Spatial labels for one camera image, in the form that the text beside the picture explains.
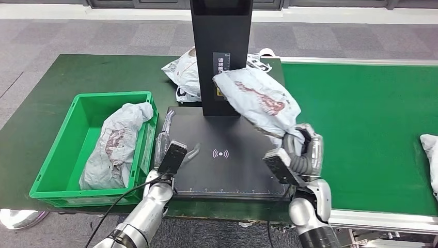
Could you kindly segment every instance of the wireless charging symbol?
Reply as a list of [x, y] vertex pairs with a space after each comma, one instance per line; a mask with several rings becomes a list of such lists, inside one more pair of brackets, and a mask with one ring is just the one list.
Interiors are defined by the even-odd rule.
[[227, 149], [225, 149], [224, 151], [218, 151], [216, 149], [213, 150], [213, 158], [224, 157], [224, 158], [228, 159], [229, 155], [230, 155], [230, 153], [228, 152]]

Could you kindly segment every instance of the black scanning stand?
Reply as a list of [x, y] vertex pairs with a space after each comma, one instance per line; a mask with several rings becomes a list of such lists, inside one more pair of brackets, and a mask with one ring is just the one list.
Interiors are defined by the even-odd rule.
[[286, 188], [262, 161], [267, 137], [235, 112], [213, 76], [246, 66], [253, 0], [190, 0], [202, 107], [171, 107], [171, 140], [199, 153], [175, 176], [175, 197], [277, 199]]

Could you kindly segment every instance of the white poly mailer bag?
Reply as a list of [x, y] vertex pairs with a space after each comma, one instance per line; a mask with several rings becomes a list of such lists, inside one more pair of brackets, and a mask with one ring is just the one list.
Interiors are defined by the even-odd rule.
[[294, 128], [301, 109], [291, 94], [271, 76], [247, 67], [224, 71], [214, 76], [213, 81], [231, 106], [275, 145], [281, 145], [286, 132], [300, 138], [301, 144], [304, 142], [302, 134]]
[[79, 179], [81, 190], [128, 186], [138, 132], [152, 116], [151, 104], [127, 103], [103, 122], [99, 139]]
[[175, 97], [177, 98], [177, 102], [200, 102], [201, 97], [192, 96], [189, 93], [185, 92], [178, 86], [177, 91], [175, 92]]
[[433, 195], [438, 200], [438, 136], [423, 134], [420, 141], [430, 164], [430, 183]]
[[[259, 54], [248, 54], [246, 66], [264, 72], [271, 71], [269, 64], [260, 62]], [[178, 86], [175, 94], [177, 102], [200, 102], [201, 88], [199, 85], [198, 63], [195, 47], [161, 68], [161, 70]]]
[[185, 93], [201, 98], [195, 47], [161, 70]]

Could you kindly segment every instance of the green conveyor belt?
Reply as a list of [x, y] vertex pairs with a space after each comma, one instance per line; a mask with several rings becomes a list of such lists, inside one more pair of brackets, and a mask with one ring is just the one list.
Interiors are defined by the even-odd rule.
[[438, 135], [438, 67], [283, 64], [324, 137], [333, 208], [438, 215], [419, 136]]

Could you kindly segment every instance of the gray carpet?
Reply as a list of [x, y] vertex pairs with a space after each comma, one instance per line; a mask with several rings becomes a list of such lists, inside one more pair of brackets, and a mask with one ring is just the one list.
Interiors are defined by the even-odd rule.
[[[117, 225], [119, 217], [110, 216], [100, 227], [91, 245], [105, 238]], [[1, 248], [74, 248], [84, 247], [100, 218], [96, 215], [59, 215], [50, 213], [38, 225], [21, 231], [7, 230], [0, 225]], [[293, 230], [286, 233], [272, 229], [275, 248], [301, 247]], [[266, 225], [243, 228], [237, 222], [164, 220], [150, 247], [230, 248], [269, 247]]]
[[[302, 57], [438, 59], [436, 25], [253, 23], [250, 52], [269, 47]], [[194, 45], [190, 22], [0, 20], [0, 128], [60, 53], [181, 55]], [[0, 225], [0, 248], [82, 247], [99, 218], [51, 213], [23, 231]], [[110, 217], [96, 242], [117, 224]], [[273, 231], [274, 247], [299, 247], [296, 233]], [[165, 220], [152, 247], [269, 247], [265, 225]]]

